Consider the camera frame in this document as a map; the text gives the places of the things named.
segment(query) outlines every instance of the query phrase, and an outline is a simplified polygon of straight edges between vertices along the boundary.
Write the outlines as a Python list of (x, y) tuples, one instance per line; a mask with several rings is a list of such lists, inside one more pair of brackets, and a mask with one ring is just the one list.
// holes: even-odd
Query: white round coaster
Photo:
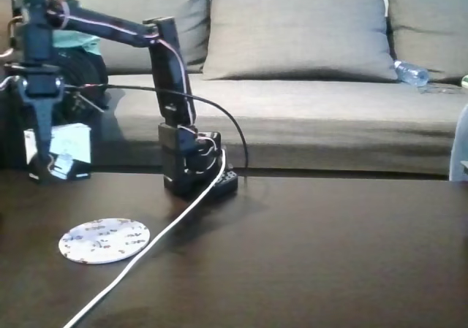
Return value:
[(68, 260), (108, 264), (131, 257), (149, 242), (148, 228), (125, 218), (105, 218), (76, 226), (58, 242)]

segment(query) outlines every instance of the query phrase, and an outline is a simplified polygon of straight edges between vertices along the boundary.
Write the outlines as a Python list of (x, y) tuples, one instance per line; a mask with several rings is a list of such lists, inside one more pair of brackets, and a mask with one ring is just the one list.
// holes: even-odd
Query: black cable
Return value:
[(244, 133), (242, 132), (241, 127), (239, 126), (238, 122), (234, 119), (234, 117), (229, 114), (229, 112), (223, 108), (221, 105), (212, 102), (211, 100), (202, 98), (200, 96), (193, 96), (191, 94), (185, 94), (183, 92), (179, 91), (172, 91), (169, 89), (163, 89), (163, 88), (155, 88), (155, 87), (143, 87), (143, 86), (138, 86), (138, 85), (85, 85), (83, 87), (74, 87), (71, 85), (66, 86), (66, 88), (73, 88), (77, 90), (86, 90), (87, 88), (90, 87), (106, 87), (106, 88), (114, 88), (114, 89), (135, 89), (139, 91), (151, 91), (151, 92), (160, 92), (160, 93), (168, 93), (168, 94), (175, 94), (178, 96), (185, 96), (186, 98), (192, 98), (194, 100), (198, 100), (199, 102), (209, 104), (213, 107), (215, 107), (218, 110), (221, 110), (233, 123), (234, 126), (237, 129), (237, 132), (239, 133), (239, 136), (241, 136), (241, 141), (242, 141), (242, 146), (244, 147), (244, 157), (245, 157), (245, 172), (247, 173), (247, 169), (249, 168), (249, 149), (247, 148), (247, 142), (244, 137)]

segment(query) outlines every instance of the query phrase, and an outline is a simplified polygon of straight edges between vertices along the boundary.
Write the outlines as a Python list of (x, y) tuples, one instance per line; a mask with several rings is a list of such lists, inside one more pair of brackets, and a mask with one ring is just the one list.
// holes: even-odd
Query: sofa seat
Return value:
[[(448, 173), (456, 121), (468, 91), (421, 93), (405, 84), (297, 80), (212, 80), (190, 75), (194, 95), (227, 109), (249, 144), (250, 166), (367, 172)], [(153, 86), (150, 75), (112, 84)], [(109, 90), (96, 129), (98, 166), (160, 166), (156, 95)], [(219, 131), (230, 162), (242, 167), (241, 140), (224, 114), (196, 103), (197, 127)]]

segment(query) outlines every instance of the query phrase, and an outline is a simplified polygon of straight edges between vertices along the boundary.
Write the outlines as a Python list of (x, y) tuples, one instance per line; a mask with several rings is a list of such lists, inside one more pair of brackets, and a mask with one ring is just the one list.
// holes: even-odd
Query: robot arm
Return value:
[(192, 94), (173, 18), (139, 24), (83, 9), (78, 0), (12, 0), (12, 16), (11, 46), (21, 52), (22, 59), (5, 69), (15, 78), (23, 104), (34, 110), (37, 155), (43, 166), (50, 163), (52, 109), (64, 96), (60, 69), (46, 65), (53, 56), (52, 32), (62, 29), (149, 49), (159, 110), (165, 120), (159, 125), (159, 144), (167, 188), (176, 195), (190, 195), (197, 189), (195, 185), (206, 184), (218, 173), (220, 134), (211, 132), (200, 139), (194, 127), (192, 98), (166, 92)]
[[(143, 24), (83, 9), (78, 0), (12, 0), (16, 50), (23, 62), (44, 64), (52, 59), (52, 32), (79, 31), (133, 47), (149, 49), (154, 84), (162, 90), (191, 94), (173, 18), (150, 19)], [(193, 126), (195, 109), (190, 98), (157, 94), (159, 109), (171, 126)]]

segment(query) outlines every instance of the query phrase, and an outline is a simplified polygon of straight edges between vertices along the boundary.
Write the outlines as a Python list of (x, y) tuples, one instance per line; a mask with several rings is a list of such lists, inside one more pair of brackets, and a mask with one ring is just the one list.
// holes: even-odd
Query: water bottle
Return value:
[(429, 72), (426, 69), (406, 61), (395, 61), (395, 70), (400, 81), (416, 87), (423, 87), (429, 81)]

